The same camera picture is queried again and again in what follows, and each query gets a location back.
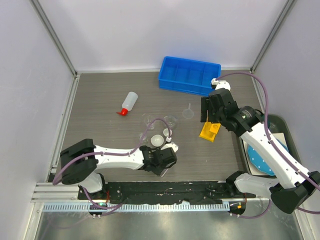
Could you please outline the yellow test tube rack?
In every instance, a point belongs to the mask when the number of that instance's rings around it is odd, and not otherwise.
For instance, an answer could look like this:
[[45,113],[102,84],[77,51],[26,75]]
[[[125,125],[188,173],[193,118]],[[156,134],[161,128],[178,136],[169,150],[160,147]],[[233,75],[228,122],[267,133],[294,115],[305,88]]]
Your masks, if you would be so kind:
[[220,127],[220,123],[205,122],[199,137],[213,143],[220,130]]

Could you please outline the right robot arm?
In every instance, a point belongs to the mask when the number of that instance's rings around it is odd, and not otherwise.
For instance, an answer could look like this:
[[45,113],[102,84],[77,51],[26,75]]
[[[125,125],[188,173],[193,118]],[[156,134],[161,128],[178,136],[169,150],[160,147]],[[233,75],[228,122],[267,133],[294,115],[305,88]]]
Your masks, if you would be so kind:
[[236,172],[227,180],[226,193],[233,198],[250,193],[270,199],[291,214],[320,187],[320,173],[303,167],[271,134],[263,115],[250,106],[239,108],[228,89],[221,88],[201,98],[200,121],[219,123],[262,157],[275,178]]

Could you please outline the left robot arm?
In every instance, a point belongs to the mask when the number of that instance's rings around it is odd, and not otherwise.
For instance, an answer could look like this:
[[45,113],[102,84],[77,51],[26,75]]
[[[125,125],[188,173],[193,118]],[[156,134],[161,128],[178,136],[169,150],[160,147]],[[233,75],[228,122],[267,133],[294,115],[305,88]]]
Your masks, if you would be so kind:
[[177,163],[176,152],[179,147],[167,142],[163,147],[151,148],[146,145],[133,149],[115,149],[95,145],[86,138],[60,152],[61,169],[55,174],[54,185],[79,185],[100,200],[107,192],[102,169],[125,168],[152,172],[162,175]]

